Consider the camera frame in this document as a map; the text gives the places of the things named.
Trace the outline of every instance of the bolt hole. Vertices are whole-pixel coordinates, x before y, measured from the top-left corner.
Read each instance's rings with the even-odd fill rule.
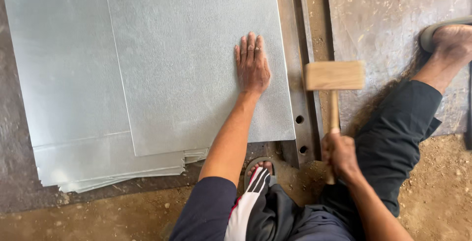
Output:
[[[295,122],[297,124],[302,124],[303,121],[305,121],[305,119],[302,117],[302,116],[298,116],[296,119],[295,119]]]
[[[308,148],[307,148],[306,146],[302,146],[302,147],[300,148],[300,153],[303,154],[303,155],[304,155],[307,151],[308,151]]]

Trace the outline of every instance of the forearm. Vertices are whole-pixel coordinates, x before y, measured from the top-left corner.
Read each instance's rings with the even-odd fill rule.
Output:
[[[347,185],[361,216],[368,241],[413,240],[385,207],[360,171],[352,176]]]
[[[258,99],[259,95],[255,93],[239,94],[233,110],[213,141],[198,180],[218,176],[232,181],[237,186],[246,156],[249,127]]]

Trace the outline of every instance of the red stripe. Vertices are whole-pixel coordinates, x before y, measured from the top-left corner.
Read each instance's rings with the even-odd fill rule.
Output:
[[[231,218],[231,214],[233,213],[233,210],[236,208],[236,206],[238,205],[239,203],[239,200],[241,199],[242,196],[239,196],[239,198],[237,198],[236,200],[236,204],[233,206],[233,208],[231,208],[231,212],[229,213],[229,217],[228,217],[228,220]]]
[[[257,168],[254,170],[254,172],[252,172],[251,179],[249,180],[249,185],[251,185],[252,179],[254,178],[254,175],[256,175]],[[239,200],[241,199],[241,197],[242,197],[242,196],[239,196],[239,198],[237,198],[236,204],[233,206],[233,208],[231,208],[231,212],[229,213],[228,220],[231,218],[231,214],[233,214],[233,210],[237,207],[237,205],[238,205]]]

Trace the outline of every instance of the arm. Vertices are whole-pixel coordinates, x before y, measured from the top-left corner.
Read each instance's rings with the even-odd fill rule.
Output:
[[[263,38],[249,33],[235,47],[241,93],[221,127],[203,165],[198,183],[180,214],[170,240],[223,240],[246,156],[247,136],[257,100],[267,88],[270,71]]]
[[[268,87],[270,71],[263,50],[263,38],[250,32],[241,38],[241,48],[235,46],[236,69],[241,93],[213,141],[198,180],[222,177],[238,185],[239,174],[246,156],[247,136],[256,103]]]
[[[325,136],[322,147],[324,156],[330,155],[329,164],[347,184],[359,211],[367,240],[413,240],[362,175],[357,164],[354,140],[340,136],[339,129],[334,129]]]

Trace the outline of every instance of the sandal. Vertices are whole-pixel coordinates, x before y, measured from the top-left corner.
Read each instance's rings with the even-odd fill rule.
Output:
[[[258,162],[265,162],[269,161],[272,164],[272,173],[273,175],[270,176],[270,182],[268,184],[269,187],[271,187],[274,184],[277,184],[277,174],[276,174],[276,169],[279,169],[276,167],[276,164],[274,163],[274,160],[269,158],[269,157],[258,157],[249,163],[249,165],[246,167],[246,171],[244,173],[244,192],[246,192],[247,187],[249,186],[249,182],[251,181],[251,177],[247,175],[249,171],[251,171],[251,168]]]
[[[452,25],[452,24],[472,24],[472,15],[435,23],[434,25],[429,26],[427,29],[423,31],[423,33],[421,33],[421,37],[420,37],[421,47],[424,50],[430,53],[433,53],[434,48],[435,48],[434,43],[433,43],[434,31],[436,31],[439,27],[442,27],[445,25]]]

